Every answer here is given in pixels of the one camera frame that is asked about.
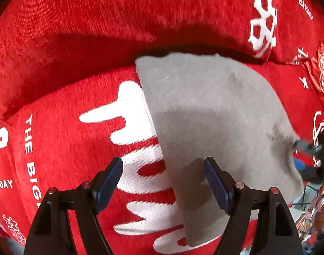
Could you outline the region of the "right hand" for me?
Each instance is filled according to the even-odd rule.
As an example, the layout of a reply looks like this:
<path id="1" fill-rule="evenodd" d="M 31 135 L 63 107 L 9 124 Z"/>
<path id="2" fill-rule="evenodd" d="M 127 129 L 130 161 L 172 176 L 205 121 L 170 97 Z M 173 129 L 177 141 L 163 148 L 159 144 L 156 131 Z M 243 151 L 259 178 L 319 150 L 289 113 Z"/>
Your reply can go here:
<path id="1" fill-rule="evenodd" d="M 310 203 L 309 209 L 315 216 L 313 220 L 313 227 L 317 231 L 324 230 L 324 185 L 319 189 L 319 195 L 316 196 Z"/>

